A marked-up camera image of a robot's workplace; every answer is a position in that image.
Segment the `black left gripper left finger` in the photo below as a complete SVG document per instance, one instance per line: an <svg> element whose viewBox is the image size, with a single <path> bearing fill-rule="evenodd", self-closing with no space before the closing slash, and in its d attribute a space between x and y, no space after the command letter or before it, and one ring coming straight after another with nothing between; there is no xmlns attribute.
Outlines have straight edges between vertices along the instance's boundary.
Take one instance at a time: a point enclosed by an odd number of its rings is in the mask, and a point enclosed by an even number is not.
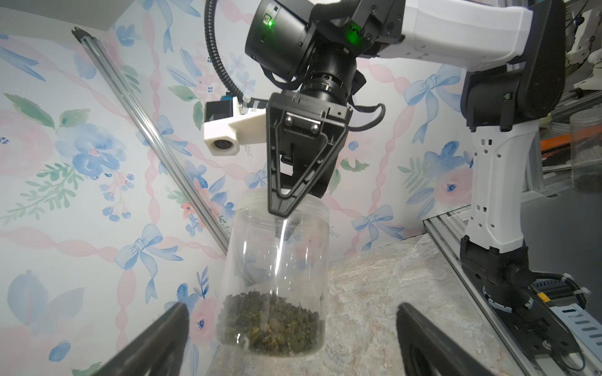
<svg viewBox="0 0 602 376"><path fill-rule="evenodd" d="M189 335L189 313L178 302L121 352L97 375L178 375Z"/></svg>

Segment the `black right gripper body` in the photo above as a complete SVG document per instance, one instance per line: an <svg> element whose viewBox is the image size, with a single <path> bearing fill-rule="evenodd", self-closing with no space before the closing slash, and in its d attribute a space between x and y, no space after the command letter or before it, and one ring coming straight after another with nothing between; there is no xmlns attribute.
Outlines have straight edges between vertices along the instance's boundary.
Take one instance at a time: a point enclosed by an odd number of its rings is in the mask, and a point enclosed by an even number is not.
<svg viewBox="0 0 602 376"><path fill-rule="evenodd" d="M292 91L276 92L266 112L268 186L323 197L348 130L351 110Z"/></svg>

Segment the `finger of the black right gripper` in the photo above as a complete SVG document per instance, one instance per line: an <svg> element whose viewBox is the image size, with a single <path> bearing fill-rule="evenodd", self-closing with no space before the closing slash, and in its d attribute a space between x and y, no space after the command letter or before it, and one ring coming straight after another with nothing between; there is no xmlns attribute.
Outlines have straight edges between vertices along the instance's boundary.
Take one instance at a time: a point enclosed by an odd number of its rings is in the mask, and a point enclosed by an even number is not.
<svg viewBox="0 0 602 376"><path fill-rule="evenodd" d="M308 194L321 198L348 135L348 109L267 112L268 211L287 218Z"/></svg>

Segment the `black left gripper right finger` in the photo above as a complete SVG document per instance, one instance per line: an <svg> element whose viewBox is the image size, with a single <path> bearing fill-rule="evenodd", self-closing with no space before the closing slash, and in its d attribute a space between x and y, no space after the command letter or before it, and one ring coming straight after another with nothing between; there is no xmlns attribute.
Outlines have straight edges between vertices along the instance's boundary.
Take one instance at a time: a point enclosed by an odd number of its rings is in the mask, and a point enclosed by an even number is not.
<svg viewBox="0 0 602 376"><path fill-rule="evenodd" d="M492 374L410 303L399 305L396 329L407 375Z"/></svg>

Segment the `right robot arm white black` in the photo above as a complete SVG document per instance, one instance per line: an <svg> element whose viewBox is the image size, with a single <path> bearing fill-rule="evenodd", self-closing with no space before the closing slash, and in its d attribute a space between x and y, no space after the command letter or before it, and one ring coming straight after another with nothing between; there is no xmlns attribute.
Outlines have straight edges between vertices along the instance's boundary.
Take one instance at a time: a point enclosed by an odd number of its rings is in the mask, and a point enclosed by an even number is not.
<svg viewBox="0 0 602 376"><path fill-rule="evenodd" d="M463 269L503 305L526 296L535 275L520 228L528 150L539 119L564 89L562 1L495 7L469 1L263 1L246 54L278 87L267 102L268 210L286 218L321 197L348 133L360 58L440 64L410 84L407 105L439 103L467 122L473 158Z"/></svg>

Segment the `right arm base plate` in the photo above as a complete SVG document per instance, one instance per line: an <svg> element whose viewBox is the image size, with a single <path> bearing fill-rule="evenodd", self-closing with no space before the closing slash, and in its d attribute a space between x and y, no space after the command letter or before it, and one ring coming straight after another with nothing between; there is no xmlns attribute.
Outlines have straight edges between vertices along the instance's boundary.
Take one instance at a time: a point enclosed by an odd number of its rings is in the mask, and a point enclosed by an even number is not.
<svg viewBox="0 0 602 376"><path fill-rule="evenodd" d="M548 356L565 372L585 369L574 335L533 291L485 282L481 294L528 359Z"/></svg>

